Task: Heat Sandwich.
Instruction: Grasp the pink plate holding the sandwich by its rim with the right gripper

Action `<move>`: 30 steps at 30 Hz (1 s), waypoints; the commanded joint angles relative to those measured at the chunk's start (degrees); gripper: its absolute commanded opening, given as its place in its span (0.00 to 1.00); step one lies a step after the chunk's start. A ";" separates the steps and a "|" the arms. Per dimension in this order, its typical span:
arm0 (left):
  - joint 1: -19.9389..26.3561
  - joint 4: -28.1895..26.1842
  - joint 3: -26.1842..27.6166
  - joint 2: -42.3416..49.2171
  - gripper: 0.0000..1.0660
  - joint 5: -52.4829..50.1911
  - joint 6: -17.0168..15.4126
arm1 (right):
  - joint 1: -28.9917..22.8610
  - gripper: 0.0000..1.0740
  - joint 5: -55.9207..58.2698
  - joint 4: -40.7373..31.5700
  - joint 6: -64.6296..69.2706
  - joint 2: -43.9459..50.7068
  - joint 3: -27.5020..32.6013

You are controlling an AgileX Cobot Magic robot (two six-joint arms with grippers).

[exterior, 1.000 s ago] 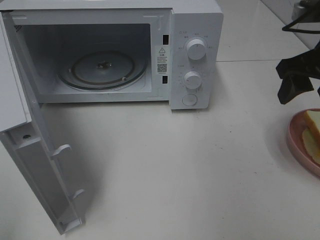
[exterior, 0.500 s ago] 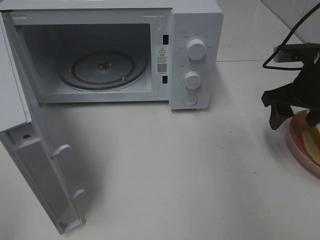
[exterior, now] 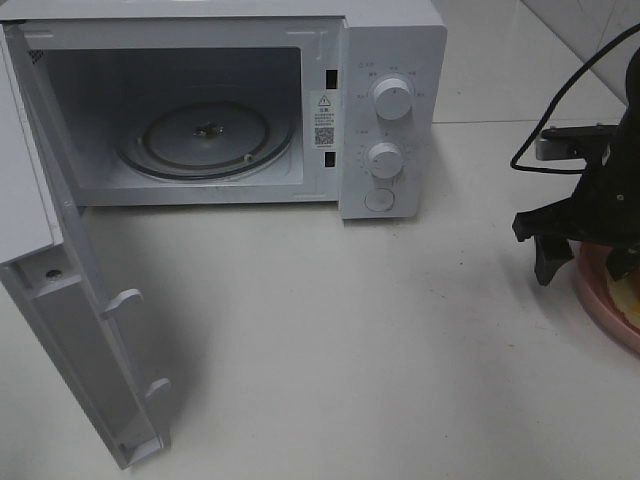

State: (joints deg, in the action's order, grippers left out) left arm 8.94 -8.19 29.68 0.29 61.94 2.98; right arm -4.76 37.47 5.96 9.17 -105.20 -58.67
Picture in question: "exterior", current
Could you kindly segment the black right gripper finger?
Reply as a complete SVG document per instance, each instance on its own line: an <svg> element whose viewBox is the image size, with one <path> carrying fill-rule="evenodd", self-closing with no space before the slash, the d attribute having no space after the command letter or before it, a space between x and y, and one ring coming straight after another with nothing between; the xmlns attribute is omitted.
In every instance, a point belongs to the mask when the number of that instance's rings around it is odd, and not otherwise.
<svg viewBox="0 0 640 480"><path fill-rule="evenodd" d="M546 235L536 235L534 244L536 280L548 286L560 268L574 259L573 250L567 239Z"/></svg>
<svg viewBox="0 0 640 480"><path fill-rule="evenodd" d="M607 256L607 270L614 280L621 280L639 268L639 246L613 247Z"/></svg>

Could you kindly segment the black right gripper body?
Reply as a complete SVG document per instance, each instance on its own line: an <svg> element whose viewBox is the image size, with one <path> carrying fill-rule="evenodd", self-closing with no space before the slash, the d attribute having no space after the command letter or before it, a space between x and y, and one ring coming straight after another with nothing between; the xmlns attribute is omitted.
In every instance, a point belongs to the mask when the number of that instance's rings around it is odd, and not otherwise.
<svg viewBox="0 0 640 480"><path fill-rule="evenodd" d="M513 230L610 247L639 246L639 127L622 122L607 151L586 166L570 197L520 212Z"/></svg>

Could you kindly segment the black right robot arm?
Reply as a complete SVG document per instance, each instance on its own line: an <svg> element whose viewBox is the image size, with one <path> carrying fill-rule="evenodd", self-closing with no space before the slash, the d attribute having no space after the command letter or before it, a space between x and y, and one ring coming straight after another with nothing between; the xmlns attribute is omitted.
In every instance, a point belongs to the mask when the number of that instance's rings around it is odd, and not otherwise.
<svg viewBox="0 0 640 480"><path fill-rule="evenodd" d="M606 267L620 280L639 267L639 55L627 67L628 107L618 125L550 128L536 141L555 159L583 158L570 197L515 216L518 241L534 239L534 272L546 286L573 259L571 240L611 249Z"/></svg>

